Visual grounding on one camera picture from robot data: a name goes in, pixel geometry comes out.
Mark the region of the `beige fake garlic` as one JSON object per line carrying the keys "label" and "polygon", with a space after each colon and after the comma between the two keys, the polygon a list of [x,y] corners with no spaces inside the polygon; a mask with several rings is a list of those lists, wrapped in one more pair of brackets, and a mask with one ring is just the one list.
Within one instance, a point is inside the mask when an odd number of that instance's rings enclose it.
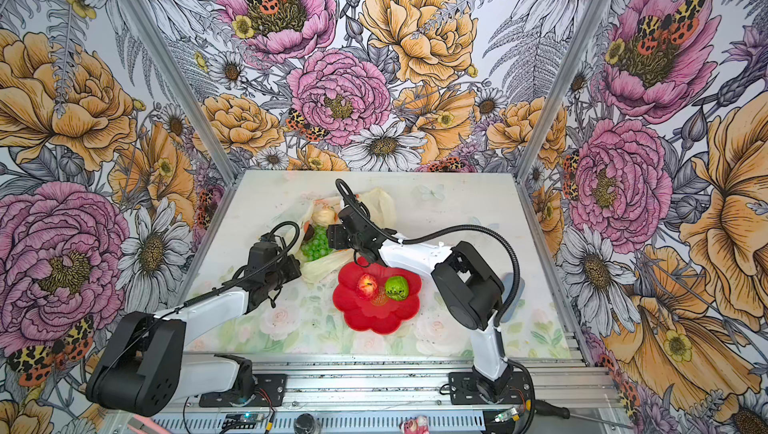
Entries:
{"label": "beige fake garlic", "polygon": [[336,224],[337,220],[337,213],[331,207],[318,208],[312,214],[312,223],[316,226],[328,227]]}

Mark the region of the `translucent cream plastic bag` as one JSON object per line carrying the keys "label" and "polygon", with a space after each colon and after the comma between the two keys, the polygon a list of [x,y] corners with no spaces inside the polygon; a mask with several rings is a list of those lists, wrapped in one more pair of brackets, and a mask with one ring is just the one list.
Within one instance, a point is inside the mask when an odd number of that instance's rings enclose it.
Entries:
{"label": "translucent cream plastic bag", "polygon": [[[394,228],[396,209],[392,196],[381,188],[356,194],[360,209],[381,228]],[[317,284],[353,261],[355,256],[348,229],[342,225],[345,201],[340,195],[304,197],[280,214],[280,221],[291,221],[300,228],[298,242],[290,253],[300,263],[301,279]]]}

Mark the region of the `brown fake fruit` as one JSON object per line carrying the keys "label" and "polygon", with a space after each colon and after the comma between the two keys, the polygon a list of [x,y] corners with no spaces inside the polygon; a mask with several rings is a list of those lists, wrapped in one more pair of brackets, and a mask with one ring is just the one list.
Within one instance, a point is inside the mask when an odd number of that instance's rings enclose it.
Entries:
{"label": "brown fake fruit", "polygon": [[315,233],[314,226],[309,224],[306,227],[306,230],[305,230],[305,234],[304,234],[304,238],[303,238],[303,243],[310,242],[310,240],[312,240],[312,238],[314,238],[314,233]]}

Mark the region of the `red fake fruit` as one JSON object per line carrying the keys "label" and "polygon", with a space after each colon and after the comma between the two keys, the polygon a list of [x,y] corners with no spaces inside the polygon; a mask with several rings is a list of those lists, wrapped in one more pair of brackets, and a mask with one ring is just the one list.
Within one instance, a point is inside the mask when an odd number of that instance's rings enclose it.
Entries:
{"label": "red fake fruit", "polygon": [[375,276],[363,274],[357,281],[356,289],[358,295],[363,299],[373,298],[379,291],[378,281]]}

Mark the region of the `green fake lime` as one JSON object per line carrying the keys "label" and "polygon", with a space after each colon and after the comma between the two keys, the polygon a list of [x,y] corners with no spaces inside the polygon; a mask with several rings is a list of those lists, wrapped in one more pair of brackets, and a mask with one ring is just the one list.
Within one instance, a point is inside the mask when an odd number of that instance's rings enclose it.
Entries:
{"label": "green fake lime", "polygon": [[384,288],[386,296],[395,301],[404,301],[410,294],[408,280],[400,275],[389,277]]}

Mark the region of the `red flower-shaped plate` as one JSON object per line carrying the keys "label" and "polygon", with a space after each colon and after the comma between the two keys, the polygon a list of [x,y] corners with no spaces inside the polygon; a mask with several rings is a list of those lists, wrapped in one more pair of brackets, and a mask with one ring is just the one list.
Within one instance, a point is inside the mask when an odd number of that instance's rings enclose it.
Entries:
{"label": "red flower-shaped plate", "polygon": [[[375,276],[378,281],[379,291],[371,299],[363,299],[357,293],[356,284],[363,274]],[[397,275],[404,276],[409,283],[410,294],[404,301],[389,299],[385,294],[386,280]],[[421,288],[421,277],[411,271],[379,264],[361,266],[350,262],[338,273],[332,301],[350,329],[389,335],[396,332],[403,322],[416,316],[420,310]]]}

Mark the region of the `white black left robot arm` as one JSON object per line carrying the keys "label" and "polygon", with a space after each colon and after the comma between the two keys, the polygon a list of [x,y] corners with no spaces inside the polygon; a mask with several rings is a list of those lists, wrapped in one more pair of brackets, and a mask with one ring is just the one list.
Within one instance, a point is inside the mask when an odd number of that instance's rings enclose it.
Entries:
{"label": "white black left robot arm", "polygon": [[287,247],[260,241],[233,277],[211,291],[156,313],[125,315],[86,384],[89,401],[150,417],[169,403],[215,394],[234,403],[256,392],[250,360],[195,354],[188,345],[203,334],[274,303],[280,289],[301,275]]}

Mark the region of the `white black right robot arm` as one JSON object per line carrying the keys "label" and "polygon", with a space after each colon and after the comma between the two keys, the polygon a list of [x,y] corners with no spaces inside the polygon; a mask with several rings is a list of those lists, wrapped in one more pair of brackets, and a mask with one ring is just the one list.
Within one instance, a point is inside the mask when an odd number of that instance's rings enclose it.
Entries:
{"label": "white black right robot arm", "polygon": [[[510,287],[504,286],[471,243],[434,242],[464,231],[487,235],[501,244],[512,264]],[[484,226],[460,224],[410,239],[392,229],[379,227],[352,205],[342,209],[340,222],[327,228],[327,236],[332,248],[351,249],[370,263],[432,279],[449,313],[470,331],[473,374],[480,397],[489,403],[501,401],[502,393],[512,381],[514,368],[504,352],[500,323],[521,282],[516,253],[504,237]]]}

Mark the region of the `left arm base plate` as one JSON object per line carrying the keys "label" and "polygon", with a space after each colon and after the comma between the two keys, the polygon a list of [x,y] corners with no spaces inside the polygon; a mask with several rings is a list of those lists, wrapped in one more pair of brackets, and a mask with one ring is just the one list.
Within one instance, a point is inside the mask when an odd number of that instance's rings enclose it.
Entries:
{"label": "left arm base plate", "polygon": [[199,397],[198,405],[201,408],[281,407],[287,380],[286,374],[254,374],[252,384],[247,385],[245,391],[205,393]]}

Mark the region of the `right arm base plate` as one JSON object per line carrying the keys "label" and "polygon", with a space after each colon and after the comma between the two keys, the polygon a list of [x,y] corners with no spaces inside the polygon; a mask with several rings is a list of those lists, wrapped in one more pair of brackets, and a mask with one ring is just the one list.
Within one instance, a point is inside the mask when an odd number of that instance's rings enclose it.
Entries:
{"label": "right arm base plate", "polygon": [[441,393],[452,405],[520,405],[530,399],[533,383],[530,377],[514,371],[503,388],[501,380],[486,381],[471,371],[450,372]]}

